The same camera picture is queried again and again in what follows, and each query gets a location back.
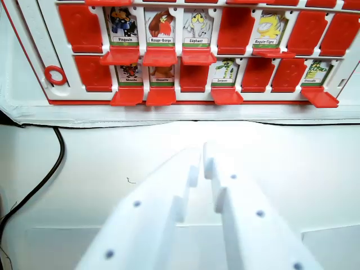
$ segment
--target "screw hole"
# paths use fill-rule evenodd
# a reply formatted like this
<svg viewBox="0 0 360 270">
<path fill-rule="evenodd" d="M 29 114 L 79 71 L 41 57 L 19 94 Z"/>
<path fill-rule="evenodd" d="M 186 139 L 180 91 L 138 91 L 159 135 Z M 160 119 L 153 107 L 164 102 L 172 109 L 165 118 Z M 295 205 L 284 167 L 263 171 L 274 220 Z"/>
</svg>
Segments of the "screw hole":
<svg viewBox="0 0 360 270">
<path fill-rule="evenodd" d="M 301 263 L 295 263 L 294 264 L 294 269 L 295 270 L 303 270 L 303 266 Z"/>
<path fill-rule="evenodd" d="M 256 212 L 256 215 L 263 218 L 263 217 L 265 217 L 265 212 L 262 211 L 262 210 L 259 210 L 259 211 Z"/>
<path fill-rule="evenodd" d="M 114 252 L 113 252 L 112 250 L 108 250 L 108 251 L 105 253 L 105 258 L 106 258 L 106 259 L 111 259 L 113 256 L 114 256 Z"/>
<path fill-rule="evenodd" d="M 140 201 L 135 201 L 134 202 L 134 207 L 139 207 L 141 205 L 141 202 Z"/>
</svg>

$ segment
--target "penguin card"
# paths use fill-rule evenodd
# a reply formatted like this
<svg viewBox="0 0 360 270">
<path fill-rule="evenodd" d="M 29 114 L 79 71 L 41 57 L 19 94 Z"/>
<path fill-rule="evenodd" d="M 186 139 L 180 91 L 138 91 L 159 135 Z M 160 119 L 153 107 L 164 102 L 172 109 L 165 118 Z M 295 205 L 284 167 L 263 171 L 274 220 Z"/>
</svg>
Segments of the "penguin card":
<svg viewBox="0 0 360 270">
<path fill-rule="evenodd" d="M 175 17 L 167 8 L 146 8 L 145 24 L 148 46 L 175 46 Z"/>
<path fill-rule="evenodd" d="M 263 11 L 256 27 L 253 48 L 278 48 L 286 25 L 284 12 Z"/>
<path fill-rule="evenodd" d="M 202 8 L 184 9 L 183 41 L 184 47 L 209 47 L 214 18 Z"/>
<path fill-rule="evenodd" d="M 306 71 L 301 86 L 322 86 L 331 69 L 331 60 L 314 60 Z"/>
<path fill-rule="evenodd" d="M 129 66 L 116 66 L 119 86 L 142 86 L 142 66 L 133 63 Z"/>
<path fill-rule="evenodd" d="M 239 65 L 235 58 L 218 58 L 214 64 L 214 75 L 211 86 L 234 86 Z"/>
<path fill-rule="evenodd" d="M 150 86 L 174 86 L 175 66 L 149 67 Z"/>
<path fill-rule="evenodd" d="M 138 46 L 136 17 L 127 7 L 103 8 L 110 45 Z"/>
</svg>

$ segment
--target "white plastic frame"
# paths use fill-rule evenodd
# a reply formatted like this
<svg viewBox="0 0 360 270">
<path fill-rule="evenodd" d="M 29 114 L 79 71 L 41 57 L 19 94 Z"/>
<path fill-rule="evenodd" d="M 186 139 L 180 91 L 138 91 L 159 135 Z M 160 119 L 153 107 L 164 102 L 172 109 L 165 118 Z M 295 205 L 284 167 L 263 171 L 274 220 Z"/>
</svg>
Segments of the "white plastic frame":
<svg viewBox="0 0 360 270">
<path fill-rule="evenodd" d="M 112 76 L 112 92 L 87 92 L 85 86 L 82 84 L 80 76 L 77 71 L 77 67 L 74 61 L 74 55 L 103 55 L 109 50 L 109 39 L 107 37 L 106 25 L 104 13 L 102 12 L 102 7 L 96 7 L 93 10 L 89 7 L 89 10 L 96 14 L 99 17 L 99 22 L 102 30 L 103 37 L 103 53 L 73 53 L 71 45 L 68 44 L 64 29 L 62 27 L 62 22 L 57 10 L 57 5 L 65 5 L 67 3 L 84 3 L 83 1 L 56 1 L 56 0 L 36 0 L 25 1 L 19 0 L 19 6 L 21 8 L 22 14 L 19 13 L 14 1 L 12 0 L 3 0 L 9 13 L 11 14 L 11 19 L 16 26 L 17 33 L 25 47 L 26 52 L 31 60 L 31 64 L 34 66 L 34 70 L 40 80 L 40 83 L 50 100 L 104 100 L 110 101 L 114 93 L 118 90 L 118 81 L 115 75 L 115 69 L 113 66 L 110 67 L 111 76 Z M 280 43 L 281 51 L 287 51 L 286 43 L 292 32 L 293 26 L 296 22 L 296 18 L 300 10 L 321 10 L 326 11 L 328 15 L 326 20 L 328 21 L 327 28 L 331 23 L 331 20 L 334 16 L 334 12 L 347 12 L 347 13 L 358 13 L 356 11 L 342 10 L 343 1 L 337 1 L 335 8 L 310 8 L 305 7 L 306 0 L 300 0 L 298 6 L 289 7 L 289 6 L 269 6 L 266 4 L 258 4 L 254 6 L 250 5 L 226 5 L 225 0 L 219 0 L 217 4 L 192 4 L 184 3 L 183 0 L 177 1 L 177 3 L 159 3 L 159 2 L 142 2 L 140 0 L 135 0 L 134 5 L 130 7 L 130 12 L 136 16 L 138 24 L 138 36 L 139 36 L 139 50 L 141 56 L 146 51 L 146 34 L 145 34 L 145 20 L 144 20 L 144 7 L 148 6 L 167 6 L 169 7 L 170 13 L 175 17 L 175 50 L 178 55 L 178 64 L 175 66 L 175 92 L 177 95 L 178 101 L 211 101 L 212 97 L 210 95 L 211 91 L 211 70 L 213 66 L 210 66 L 208 83 L 205 87 L 204 93 L 182 93 L 179 84 L 179 63 L 182 53 L 182 25 L 183 25 L 183 9 L 184 8 L 207 8 L 209 15 L 214 18 L 213 22 L 213 32 L 211 35 L 210 48 L 212 53 L 217 57 L 231 57 L 236 58 L 236 62 L 240 64 L 238 75 L 236 77 L 235 87 L 236 90 L 241 93 L 241 81 L 243 76 L 243 71 L 245 70 L 245 64 L 247 62 L 247 57 L 251 56 L 252 52 L 252 39 L 255 34 L 255 28 L 249 40 L 249 45 L 246 48 L 246 53 L 243 56 L 239 55 L 218 55 L 217 54 L 217 36 L 220 27 L 221 15 L 223 6 L 241 6 L 241 7 L 250 7 L 255 9 L 255 13 L 252 13 L 252 16 L 255 17 L 255 25 L 257 24 L 262 9 L 264 10 L 286 10 L 285 14 L 288 18 L 288 24 L 283 36 L 283 39 Z M 23 17 L 26 20 L 27 26 L 32 34 L 32 39 L 34 44 L 26 32 L 26 26 L 23 22 Z M 322 38 L 319 41 L 317 47 L 314 50 L 314 54 L 311 56 L 300 57 L 304 59 L 309 59 L 306 62 L 306 65 L 311 62 L 310 59 L 334 59 L 338 60 L 334 65 L 331 74 L 327 77 L 325 81 L 324 88 L 325 91 L 329 92 L 333 96 L 337 97 L 342 89 L 342 86 L 350 77 L 352 71 L 358 63 L 358 55 L 360 53 L 360 37 L 357 35 L 356 39 L 353 41 L 351 47 L 347 50 L 344 57 L 320 57 L 319 46 L 322 42 Z M 272 79 L 276 73 L 276 69 L 279 63 L 279 59 L 276 59 L 273 63 L 275 64 L 275 70 L 272 76 Z M 56 65 L 61 66 L 67 76 L 68 84 L 61 86 L 51 86 L 49 82 L 46 81 L 43 75 L 43 70 L 45 66 Z M 53 75 L 55 79 L 58 78 L 56 73 Z M 296 87 L 294 93 L 272 93 L 271 92 L 271 83 L 270 80 L 266 91 L 264 93 L 241 93 L 245 101 L 300 101 L 305 100 L 300 94 L 301 87 L 300 84 Z M 147 98 L 147 93 L 150 89 L 149 87 L 149 77 L 147 74 L 147 68 L 143 68 L 143 81 L 144 81 L 144 100 Z"/>
</svg>

